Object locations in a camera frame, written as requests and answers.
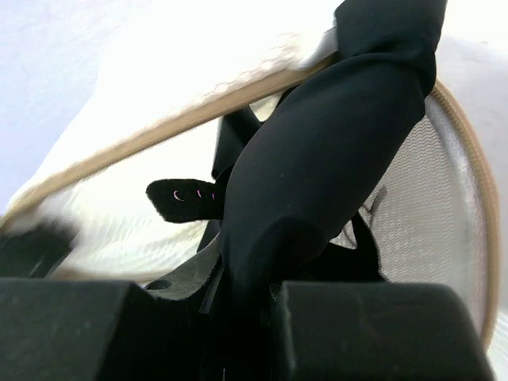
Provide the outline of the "black bra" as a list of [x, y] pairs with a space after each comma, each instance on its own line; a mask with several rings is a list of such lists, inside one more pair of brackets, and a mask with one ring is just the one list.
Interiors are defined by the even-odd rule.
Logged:
[[273, 279], [378, 282], [379, 253], [358, 211], [424, 117], [436, 81], [443, 1], [346, 1], [337, 62], [306, 80], [214, 183], [146, 190], [165, 221], [221, 220], [226, 301], [255, 308]]

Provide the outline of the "white mesh laundry bag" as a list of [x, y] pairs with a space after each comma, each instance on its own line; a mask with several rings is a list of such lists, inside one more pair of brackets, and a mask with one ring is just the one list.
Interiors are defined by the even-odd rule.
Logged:
[[[331, 28], [293, 32], [122, 33], [108, 48], [88, 103], [36, 174], [11, 198], [4, 233], [42, 222], [71, 225], [75, 246], [44, 266], [17, 254], [6, 274], [54, 279], [130, 279], [170, 273], [184, 291], [199, 282], [195, 258], [204, 224], [162, 221], [147, 184], [162, 177], [207, 179], [222, 115], [323, 69]], [[397, 281], [453, 287], [484, 344], [493, 336], [499, 290], [498, 198], [475, 133], [441, 82], [362, 212]]]

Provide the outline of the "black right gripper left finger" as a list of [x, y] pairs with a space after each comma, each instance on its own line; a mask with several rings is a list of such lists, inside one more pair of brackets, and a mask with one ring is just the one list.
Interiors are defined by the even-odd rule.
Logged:
[[219, 380], [198, 317], [173, 280], [1, 281], [4, 380]]

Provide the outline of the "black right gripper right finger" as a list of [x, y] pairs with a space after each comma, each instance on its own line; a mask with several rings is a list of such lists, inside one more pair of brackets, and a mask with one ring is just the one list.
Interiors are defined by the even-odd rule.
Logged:
[[491, 380], [467, 307], [430, 283], [287, 282], [271, 310], [275, 380]]

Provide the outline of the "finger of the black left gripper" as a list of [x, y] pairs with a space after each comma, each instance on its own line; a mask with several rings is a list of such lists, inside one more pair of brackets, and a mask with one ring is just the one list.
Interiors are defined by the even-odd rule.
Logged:
[[76, 227], [43, 221], [25, 232], [1, 233], [1, 277], [46, 278], [75, 248]]

